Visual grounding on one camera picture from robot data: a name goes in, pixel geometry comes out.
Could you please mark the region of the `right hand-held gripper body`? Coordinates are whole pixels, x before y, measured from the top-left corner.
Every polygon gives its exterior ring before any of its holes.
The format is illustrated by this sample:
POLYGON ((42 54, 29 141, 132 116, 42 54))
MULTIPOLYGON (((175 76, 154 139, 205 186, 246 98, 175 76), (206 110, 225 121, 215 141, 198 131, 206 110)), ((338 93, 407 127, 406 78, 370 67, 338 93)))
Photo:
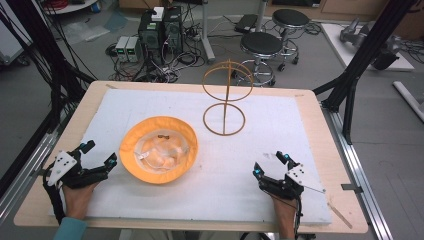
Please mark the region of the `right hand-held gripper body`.
POLYGON ((259 168, 259 188, 280 199, 298 199, 305 189, 324 194, 325 188, 319 178, 303 164, 287 170, 283 179, 274 179, 265 175, 259 168))

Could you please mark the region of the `person's right hand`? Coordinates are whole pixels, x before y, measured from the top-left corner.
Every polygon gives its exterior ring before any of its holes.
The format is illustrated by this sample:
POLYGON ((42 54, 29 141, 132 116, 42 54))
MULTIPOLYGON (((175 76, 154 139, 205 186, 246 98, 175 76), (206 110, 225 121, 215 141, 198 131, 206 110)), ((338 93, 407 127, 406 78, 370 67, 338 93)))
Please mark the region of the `person's right hand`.
POLYGON ((297 212, 297 201, 295 199, 280 199, 272 195, 275 215, 279 223, 284 225, 293 224, 297 212))

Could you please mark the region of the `person's left hand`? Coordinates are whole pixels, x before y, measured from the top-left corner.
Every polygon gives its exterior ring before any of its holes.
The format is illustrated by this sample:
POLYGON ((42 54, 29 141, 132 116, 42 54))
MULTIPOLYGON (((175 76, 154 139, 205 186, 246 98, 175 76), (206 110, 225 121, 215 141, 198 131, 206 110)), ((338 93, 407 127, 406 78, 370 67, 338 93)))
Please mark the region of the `person's left hand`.
POLYGON ((66 216, 83 220, 87 214, 88 206, 96 187, 97 183, 78 189, 64 186, 63 193, 66 203, 66 216))

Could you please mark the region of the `white foam mat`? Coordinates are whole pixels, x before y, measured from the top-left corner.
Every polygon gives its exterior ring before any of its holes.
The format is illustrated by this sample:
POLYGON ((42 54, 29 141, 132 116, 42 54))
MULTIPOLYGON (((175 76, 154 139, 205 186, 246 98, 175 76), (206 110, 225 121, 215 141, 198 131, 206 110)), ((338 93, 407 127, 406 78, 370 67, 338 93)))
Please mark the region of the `white foam mat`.
POLYGON ((215 100, 204 93, 109 89, 83 138, 95 146, 82 157, 86 168, 103 164, 112 153, 117 165, 95 190, 88 214, 93 218, 175 221, 271 222, 270 198, 252 171, 258 163, 265 173, 283 178, 281 151, 316 176, 314 158, 297 97, 262 92, 237 102, 246 115, 242 131, 218 136, 206 129, 204 111, 215 100), (126 133, 141 121, 169 116, 189 124, 197 135, 195 163, 181 177, 151 184, 133 176, 122 164, 119 148, 126 133))

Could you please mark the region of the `grey tape strip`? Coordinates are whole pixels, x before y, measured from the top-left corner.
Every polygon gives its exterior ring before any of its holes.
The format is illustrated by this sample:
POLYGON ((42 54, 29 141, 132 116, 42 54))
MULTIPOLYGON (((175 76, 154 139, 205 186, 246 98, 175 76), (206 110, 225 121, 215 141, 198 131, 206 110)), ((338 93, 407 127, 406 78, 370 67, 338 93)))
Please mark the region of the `grey tape strip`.
POLYGON ((363 192, 362 187, 355 184, 342 184, 341 187, 344 191, 353 191, 355 194, 361 194, 363 192))

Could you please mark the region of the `grey power supply unit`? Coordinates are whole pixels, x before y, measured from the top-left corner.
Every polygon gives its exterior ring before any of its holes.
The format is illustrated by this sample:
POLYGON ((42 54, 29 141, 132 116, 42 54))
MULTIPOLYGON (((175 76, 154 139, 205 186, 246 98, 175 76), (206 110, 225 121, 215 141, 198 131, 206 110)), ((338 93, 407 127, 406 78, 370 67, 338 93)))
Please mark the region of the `grey power supply unit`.
POLYGON ((138 37, 130 37, 128 39, 126 53, 129 62, 138 62, 141 59, 141 44, 138 37))
POLYGON ((115 46, 115 51, 117 53, 118 59, 121 62, 128 62, 128 56, 126 53, 126 46, 128 43, 129 37, 128 36, 121 36, 115 46))

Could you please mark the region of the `clear plastic sheet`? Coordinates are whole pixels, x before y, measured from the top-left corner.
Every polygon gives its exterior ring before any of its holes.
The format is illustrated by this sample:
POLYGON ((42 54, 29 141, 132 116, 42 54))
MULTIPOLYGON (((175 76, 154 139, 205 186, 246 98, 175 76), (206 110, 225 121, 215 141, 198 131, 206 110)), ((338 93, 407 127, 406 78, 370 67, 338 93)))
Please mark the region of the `clear plastic sheet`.
POLYGON ((94 41, 109 33, 103 26, 90 27, 85 22, 70 23, 63 31, 69 44, 94 41))

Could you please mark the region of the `large black round stool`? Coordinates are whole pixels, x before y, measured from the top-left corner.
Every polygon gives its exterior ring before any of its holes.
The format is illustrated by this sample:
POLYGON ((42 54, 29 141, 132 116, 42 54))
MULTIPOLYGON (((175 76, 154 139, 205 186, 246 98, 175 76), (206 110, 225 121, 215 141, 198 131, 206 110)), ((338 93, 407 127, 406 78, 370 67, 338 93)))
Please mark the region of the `large black round stool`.
POLYGON ((283 49, 282 42, 274 35, 265 32, 251 32, 245 34, 240 40, 240 48, 244 53, 251 56, 241 62, 243 67, 249 67, 250 73, 240 77, 240 81, 245 81, 251 77, 254 86, 275 85, 275 74, 268 60, 277 57, 283 49))

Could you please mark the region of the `white board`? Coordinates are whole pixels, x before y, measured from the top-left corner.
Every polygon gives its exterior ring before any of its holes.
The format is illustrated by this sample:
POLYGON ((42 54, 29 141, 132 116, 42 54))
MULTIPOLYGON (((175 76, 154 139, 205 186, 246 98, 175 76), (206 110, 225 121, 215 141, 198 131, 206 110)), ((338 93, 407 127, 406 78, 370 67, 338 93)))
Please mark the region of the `white board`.
MULTIPOLYGON (((357 49, 351 43, 343 43, 339 40, 339 35, 344 25, 322 23, 321 26, 327 40, 331 43, 342 65, 346 67, 353 59, 357 49)), ((414 70, 412 64, 409 63, 401 53, 398 53, 397 57, 398 59, 387 68, 387 71, 408 72, 414 70)))

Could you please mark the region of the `small black round stool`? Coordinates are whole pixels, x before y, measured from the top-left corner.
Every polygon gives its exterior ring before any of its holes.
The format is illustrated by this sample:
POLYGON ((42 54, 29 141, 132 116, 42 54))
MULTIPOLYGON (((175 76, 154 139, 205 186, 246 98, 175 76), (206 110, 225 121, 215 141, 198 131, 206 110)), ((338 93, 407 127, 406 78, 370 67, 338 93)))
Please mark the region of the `small black round stool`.
POLYGON ((278 70, 283 71, 288 57, 292 57, 293 64, 297 64, 299 60, 299 47, 289 38, 289 35, 303 30, 309 23, 309 18, 294 9, 279 9, 272 14, 272 21, 279 28, 278 32, 283 44, 280 53, 283 61, 278 66, 278 70))

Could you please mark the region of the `round white table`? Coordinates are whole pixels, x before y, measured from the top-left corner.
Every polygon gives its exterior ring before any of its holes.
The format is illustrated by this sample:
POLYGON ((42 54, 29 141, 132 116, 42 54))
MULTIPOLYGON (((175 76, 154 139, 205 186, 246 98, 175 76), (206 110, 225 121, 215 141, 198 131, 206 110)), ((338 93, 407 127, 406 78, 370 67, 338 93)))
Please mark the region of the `round white table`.
POLYGON ((98 2, 98 0, 84 0, 84 2, 81 3, 81 4, 68 3, 63 8, 61 8, 61 7, 54 8, 50 5, 47 5, 46 7, 43 8, 43 10, 49 15, 51 15, 51 14, 65 14, 65 13, 71 13, 71 12, 75 12, 75 11, 79 11, 79 10, 82 10, 82 9, 89 8, 93 4, 96 4, 97 2, 98 2))

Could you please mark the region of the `flat black case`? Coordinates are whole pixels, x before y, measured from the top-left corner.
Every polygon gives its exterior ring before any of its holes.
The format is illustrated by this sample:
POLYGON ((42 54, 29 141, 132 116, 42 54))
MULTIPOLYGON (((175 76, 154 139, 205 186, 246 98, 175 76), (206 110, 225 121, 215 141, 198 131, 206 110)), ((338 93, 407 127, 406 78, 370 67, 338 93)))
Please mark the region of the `flat black case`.
POLYGON ((243 15, 242 18, 236 23, 234 30, 243 34, 254 32, 257 19, 258 17, 256 14, 243 15))

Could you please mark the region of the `grey metal table leg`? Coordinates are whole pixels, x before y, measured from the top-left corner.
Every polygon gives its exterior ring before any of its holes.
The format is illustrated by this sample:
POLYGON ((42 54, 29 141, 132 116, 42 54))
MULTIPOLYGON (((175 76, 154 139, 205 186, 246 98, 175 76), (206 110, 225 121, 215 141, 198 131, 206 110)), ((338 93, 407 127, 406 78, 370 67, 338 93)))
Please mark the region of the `grey metal table leg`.
POLYGON ((212 64, 215 62, 215 54, 213 52, 211 43, 208 38, 208 0, 201 0, 202 2, 202 32, 201 41, 206 55, 207 63, 212 64))

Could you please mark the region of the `grey robot device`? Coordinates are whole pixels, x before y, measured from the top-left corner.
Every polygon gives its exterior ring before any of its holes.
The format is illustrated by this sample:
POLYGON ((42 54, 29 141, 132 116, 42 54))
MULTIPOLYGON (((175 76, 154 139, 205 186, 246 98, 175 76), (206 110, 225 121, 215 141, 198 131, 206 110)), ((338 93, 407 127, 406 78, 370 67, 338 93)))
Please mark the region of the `grey robot device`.
MULTIPOLYGON (((375 22, 370 21, 360 30, 357 30, 359 19, 355 18, 347 27, 340 31, 339 40, 342 43, 349 42, 355 48, 359 48, 365 41, 375 22)), ((385 70, 398 59, 397 53, 400 51, 401 38, 391 35, 379 48, 376 56, 371 61, 371 66, 376 70, 385 70)))

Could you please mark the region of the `aluminium table rail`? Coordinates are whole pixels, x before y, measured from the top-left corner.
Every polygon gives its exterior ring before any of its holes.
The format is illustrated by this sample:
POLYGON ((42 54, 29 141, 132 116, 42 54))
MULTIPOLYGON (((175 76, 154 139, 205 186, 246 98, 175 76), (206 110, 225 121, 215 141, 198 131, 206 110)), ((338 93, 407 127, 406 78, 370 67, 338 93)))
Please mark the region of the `aluminium table rail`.
POLYGON ((353 144, 349 144, 343 136, 343 119, 339 113, 322 109, 327 124, 333 133, 335 143, 341 150, 341 157, 351 179, 353 191, 359 199, 365 213, 367 224, 371 227, 377 240, 394 240, 389 226, 373 193, 365 171, 353 144))
POLYGON ((11 166, 0 178, 0 226, 51 154, 73 112, 63 110, 54 123, 49 112, 11 166))

